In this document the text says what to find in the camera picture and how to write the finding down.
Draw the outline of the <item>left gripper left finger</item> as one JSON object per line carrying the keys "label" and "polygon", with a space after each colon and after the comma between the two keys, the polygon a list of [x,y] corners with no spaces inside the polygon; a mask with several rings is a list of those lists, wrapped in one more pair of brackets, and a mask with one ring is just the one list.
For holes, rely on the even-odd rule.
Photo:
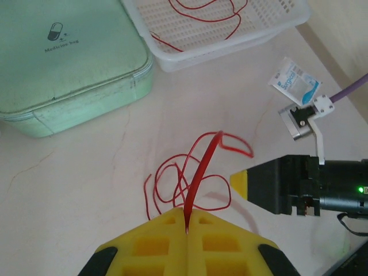
{"label": "left gripper left finger", "polygon": [[187,276],[183,209],[169,210],[100,245],[78,276]]}

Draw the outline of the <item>white perforated plastic basket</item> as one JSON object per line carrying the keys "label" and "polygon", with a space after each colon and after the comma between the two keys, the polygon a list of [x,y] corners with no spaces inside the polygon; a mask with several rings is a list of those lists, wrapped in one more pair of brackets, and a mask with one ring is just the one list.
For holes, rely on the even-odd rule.
{"label": "white perforated plastic basket", "polygon": [[272,39],[310,17],[307,0],[120,0],[165,72]]}

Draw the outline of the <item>surgical glove packet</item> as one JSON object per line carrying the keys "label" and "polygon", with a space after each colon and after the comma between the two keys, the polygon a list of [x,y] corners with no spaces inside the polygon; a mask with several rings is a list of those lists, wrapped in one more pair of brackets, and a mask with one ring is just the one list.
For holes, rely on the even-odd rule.
{"label": "surgical glove packet", "polygon": [[305,72],[291,58],[285,57],[268,84],[298,106],[306,106],[318,92],[321,82]]}

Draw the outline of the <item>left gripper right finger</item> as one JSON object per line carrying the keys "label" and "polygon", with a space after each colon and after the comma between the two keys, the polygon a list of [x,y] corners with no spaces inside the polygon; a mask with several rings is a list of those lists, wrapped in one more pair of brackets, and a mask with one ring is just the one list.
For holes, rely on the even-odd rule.
{"label": "left gripper right finger", "polygon": [[273,241],[202,210],[187,242],[187,276],[301,276]]}

